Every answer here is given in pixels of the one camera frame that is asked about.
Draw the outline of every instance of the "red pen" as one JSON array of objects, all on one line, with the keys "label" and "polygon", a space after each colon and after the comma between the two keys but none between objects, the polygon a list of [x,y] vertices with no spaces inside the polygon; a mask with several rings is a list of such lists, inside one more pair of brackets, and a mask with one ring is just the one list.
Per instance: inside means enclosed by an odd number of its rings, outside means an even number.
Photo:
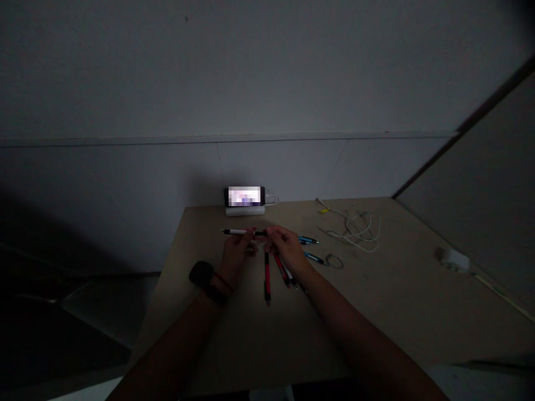
[{"label": "red pen", "polygon": [[280,273],[283,276],[284,283],[286,284],[286,287],[290,288],[290,278],[286,274],[286,269],[283,266],[283,263],[280,261],[279,254],[274,254],[275,262],[277,262],[277,266],[279,266]]},{"label": "red pen", "polygon": [[266,266],[266,279],[264,281],[264,299],[266,300],[266,304],[268,306],[271,305],[271,290],[269,287],[269,253],[264,252],[264,263]]}]

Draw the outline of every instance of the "table surface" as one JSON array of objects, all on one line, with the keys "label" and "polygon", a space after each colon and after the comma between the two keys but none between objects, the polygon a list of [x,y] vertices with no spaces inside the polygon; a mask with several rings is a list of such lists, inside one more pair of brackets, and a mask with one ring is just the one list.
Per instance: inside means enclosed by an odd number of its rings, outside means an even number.
[{"label": "table surface", "polygon": [[[533,351],[535,325],[470,275],[442,267],[437,254],[449,245],[391,198],[325,201],[354,215],[382,219],[379,249],[365,253],[322,229],[343,232],[343,218],[318,213],[316,201],[283,202],[263,216],[226,217],[224,207],[186,208],[149,305],[132,366],[187,307],[198,291],[188,280],[205,260],[218,268],[221,228],[288,227],[320,244],[304,247],[341,258],[341,270],[311,261],[364,316],[422,366],[517,355]],[[340,378],[342,356],[301,290],[288,289],[271,258],[271,307],[264,301],[264,256],[248,262],[198,364],[188,395]],[[480,269],[476,272],[486,277]]]}]

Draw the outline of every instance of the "phone stand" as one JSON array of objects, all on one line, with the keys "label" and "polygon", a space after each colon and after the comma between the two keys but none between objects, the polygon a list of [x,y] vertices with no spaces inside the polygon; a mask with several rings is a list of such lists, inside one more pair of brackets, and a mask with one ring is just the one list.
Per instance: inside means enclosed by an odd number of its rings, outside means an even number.
[{"label": "phone stand", "polygon": [[232,216],[254,216],[256,214],[264,214],[266,208],[264,206],[240,206],[233,208],[225,208],[228,217]]}]

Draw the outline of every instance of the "red bracelet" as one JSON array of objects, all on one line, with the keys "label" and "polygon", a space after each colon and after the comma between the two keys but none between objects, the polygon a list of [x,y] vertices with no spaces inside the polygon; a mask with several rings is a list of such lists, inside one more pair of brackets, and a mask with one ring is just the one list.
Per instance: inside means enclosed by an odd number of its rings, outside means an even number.
[{"label": "red bracelet", "polygon": [[213,275],[216,276],[217,278],[219,278],[221,280],[221,282],[223,284],[225,284],[228,287],[228,289],[232,291],[232,293],[234,293],[234,290],[232,289],[230,284],[227,283],[227,281],[223,277],[221,277],[221,275],[218,272],[214,272]]}]

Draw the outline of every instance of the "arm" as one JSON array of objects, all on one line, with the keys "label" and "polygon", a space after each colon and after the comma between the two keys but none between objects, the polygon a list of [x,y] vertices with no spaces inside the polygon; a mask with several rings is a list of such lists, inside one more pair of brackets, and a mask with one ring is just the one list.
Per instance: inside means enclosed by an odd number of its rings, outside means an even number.
[{"label": "arm", "polygon": [[[236,288],[244,268],[248,247],[258,251],[250,241],[256,227],[244,236],[231,236],[225,242],[219,274]],[[211,284],[226,295],[230,289],[216,276]],[[202,291],[151,349],[128,371],[108,401],[169,400],[176,401],[186,388],[223,307]]]},{"label": "arm", "polygon": [[265,251],[278,250],[342,349],[349,367],[378,398],[447,400],[439,387],[401,348],[361,315],[303,254],[297,234],[268,227]]}]

